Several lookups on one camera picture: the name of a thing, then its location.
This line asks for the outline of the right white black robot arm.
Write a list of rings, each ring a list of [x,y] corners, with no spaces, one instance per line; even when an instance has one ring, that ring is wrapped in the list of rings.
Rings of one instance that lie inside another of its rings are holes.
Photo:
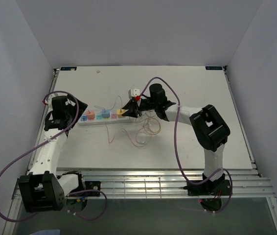
[[[138,118],[144,111],[154,111],[162,120],[192,126],[195,136],[204,149],[205,167],[200,181],[187,181],[188,195],[231,195],[232,185],[226,180],[223,169],[223,151],[230,129],[213,105],[204,108],[180,106],[168,100],[161,84],[149,87],[149,96],[138,89],[128,91],[129,101],[123,107],[124,117]]]

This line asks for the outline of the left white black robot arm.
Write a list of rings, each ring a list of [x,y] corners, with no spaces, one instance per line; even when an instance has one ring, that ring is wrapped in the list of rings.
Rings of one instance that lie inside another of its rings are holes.
[[[72,192],[78,196],[86,189],[81,172],[69,171],[58,178],[56,169],[69,131],[87,104],[68,94],[53,97],[48,105],[51,110],[45,118],[43,146],[32,168],[18,182],[25,210],[29,213],[60,211],[68,194]]]

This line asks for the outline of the yellow charger plug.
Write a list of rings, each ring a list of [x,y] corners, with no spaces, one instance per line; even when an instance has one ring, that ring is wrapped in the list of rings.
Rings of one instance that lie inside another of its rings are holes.
[[[124,109],[118,109],[116,111],[116,114],[117,114],[117,117],[118,118],[124,118],[123,114],[125,113],[126,111]]]

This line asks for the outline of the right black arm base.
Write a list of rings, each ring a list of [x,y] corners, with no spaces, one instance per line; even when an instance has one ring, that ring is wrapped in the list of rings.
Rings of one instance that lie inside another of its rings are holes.
[[[224,180],[221,183],[208,181],[197,186],[187,183],[183,189],[187,191],[188,196],[229,196],[231,185],[229,180]]]

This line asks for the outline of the blue charger plug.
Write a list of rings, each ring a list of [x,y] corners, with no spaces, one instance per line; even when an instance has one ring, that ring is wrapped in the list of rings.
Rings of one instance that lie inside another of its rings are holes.
[[[102,111],[101,111],[101,115],[102,115],[102,117],[104,118],[104,119],[107,119],[107,118],[110,118],[110,110],[108,110],[108,109],[103,109]]]

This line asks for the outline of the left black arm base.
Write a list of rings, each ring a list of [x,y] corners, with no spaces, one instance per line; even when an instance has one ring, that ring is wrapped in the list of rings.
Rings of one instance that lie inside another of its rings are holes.
[[[99,197],[101,190],[100,181],[83,181],[76,189],[72,190],[68,196],[78,197]]]

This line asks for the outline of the white colourful power strip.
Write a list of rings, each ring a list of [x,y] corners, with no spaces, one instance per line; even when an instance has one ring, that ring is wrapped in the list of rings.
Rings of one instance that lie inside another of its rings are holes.
[[[117,123],[131,123],[133,120],[130,117],[124,117],[122,114],[125,113],[124,109],[117,110],[86,110],[80,119],[78,125],[80,126],[91,126],[91,125],[108,125]]]

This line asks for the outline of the pink charger plug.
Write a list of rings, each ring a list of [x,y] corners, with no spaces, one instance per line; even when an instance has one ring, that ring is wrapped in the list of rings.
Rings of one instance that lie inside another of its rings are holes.
[[[95,120],[95,112],[93,110],[86,111],[87,120]]]

